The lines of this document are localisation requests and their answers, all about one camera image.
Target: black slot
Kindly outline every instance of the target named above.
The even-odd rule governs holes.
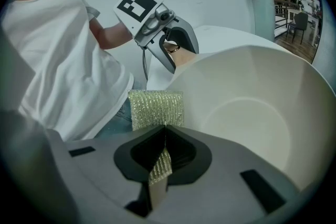
[[[190,164],[196,156],[196,148],[193,144],[168,130],[166,148],[172,161],[173,172]]]
[[[134,146],[131,156],[138,164],[150,172],[158,161],[165,144],[165,130],[153,134]]]
[[[69,151],[69,153],[70,153],[71,157],[76,157],[76,156],[80,156],[80,155],[90,153],[92,151],[95,151],[95,149],[92,146],[88,146],[88,147],[79,148],[77,150]]]
[[[286,203],[257,171],[249,170],[240,175],[268,214]]]

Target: floor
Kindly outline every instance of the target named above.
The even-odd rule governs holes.
[[[311,45],[314,29],[311,29],[310,26],[311,26],[311,23],[308,23],[307,30],[304,31],[302,44],[300,44],[301,37],[302,37],[302,31],[299,31],[299,30],[296,32],[293,43],[292,43],[293,35],[291,33],[288,34],[287,38],[286,38],[286,34],[281,35],[275,40],[275,43],[289,50],[291,53],[297,56],[300,56],[301,58],[312,63],[317,47],[315,46],[313,47]],[[316,37],[315,44],[317,44],[318,42],[319,42],[318,37]]]

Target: table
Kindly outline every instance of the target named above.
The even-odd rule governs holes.
[[[228,27],[204,25],[194,29],[201,54],[214,53],[243,45],[256,45],[275,48],[290,53],[281,46],[262,37]],[[155,57],[152,57],[147,90],[165,90],[171,80],[171,74]]]
[[[294,14],[299,14],[300,12],[301,11],[299,11],[298,9],[288,9],[288,18],[290,18],[290,13],[293,13],[293,16],[294,16]],[[316,35],[317,35],[317,29],[319,26],[319,19],[309,14],[308,14],[308,18],[315,22],[314,36],[313,36],[313,41],[311,42],[311,45],[314,46]]]

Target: white t-shirt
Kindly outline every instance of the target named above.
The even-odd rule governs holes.
[[[133,75],[99,48],[84,0],[28,0],[8,5],[3,28],[35,72],[19,111],[64,141],[93,138],[127,99]]]

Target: white curved surface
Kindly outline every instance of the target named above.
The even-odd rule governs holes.
[[[256,45],[287,51],[281,46],[262,37],[228,27],[204,25],[194,29],[201,54],[208,54],[244,45]],[[164,90],[173,74],[152,57],[147,82],[147,90]]]
[[[199,57],[168,89],[184,93],[186,128],[249,148],[300,189],[331,161],[336,96],[298,56],[260,46],[229,49]]]

